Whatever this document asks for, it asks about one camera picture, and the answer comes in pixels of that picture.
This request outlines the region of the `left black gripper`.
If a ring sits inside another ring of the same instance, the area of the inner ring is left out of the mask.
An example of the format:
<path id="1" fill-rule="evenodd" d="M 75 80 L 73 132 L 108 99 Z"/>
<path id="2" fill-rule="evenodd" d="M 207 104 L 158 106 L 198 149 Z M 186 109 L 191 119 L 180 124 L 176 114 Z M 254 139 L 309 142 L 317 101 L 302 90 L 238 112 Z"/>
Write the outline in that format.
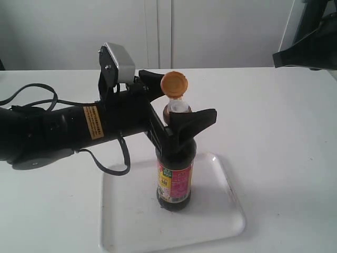
<path id="1" fill-rule="evenodd" d="M 170 133 L 151 105 L 152 101 L 164 96 L 161 88 L 163 77 L 164 74 L 139 70 L 134 82 L 127 85 L 127 90 L 113 92 L 100 76 L 99 109 L 104 133 L 115 139 L 117 135 L 127 137 L 144 132 L 159 151 L 178 152 L 200 132 L 216 123 L 216 109 L 170 112 L 168 127 L 173 132 Z"/>

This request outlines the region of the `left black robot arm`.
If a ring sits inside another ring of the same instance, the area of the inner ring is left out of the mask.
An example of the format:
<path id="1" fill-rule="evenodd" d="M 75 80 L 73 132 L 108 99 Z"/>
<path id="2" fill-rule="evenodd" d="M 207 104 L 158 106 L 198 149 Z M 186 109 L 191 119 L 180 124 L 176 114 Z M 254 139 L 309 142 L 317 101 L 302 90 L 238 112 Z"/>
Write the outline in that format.
<path id="1" fill-rule="evenodd" d="M 125 137 L 145 133 L 163 154 L 175 154 L 201 131 L 216 122 L 215 109 L 170 113 L 172 126 L 164 126 L 151 103 L 163 95 L 161 74 L 141 70 L 122 79 L 116 69 L 102 70 L 98 81 L 100 100 L 94 103 L 65 102 L 56 110 L 57 95 L 47 109 L 39 101 L 1 109 L 1 160 L 15 170 L 51 164 L 93 145 L 117 140 L 125 170 L 100 169 L 114 176 L 130 171 Z"/>

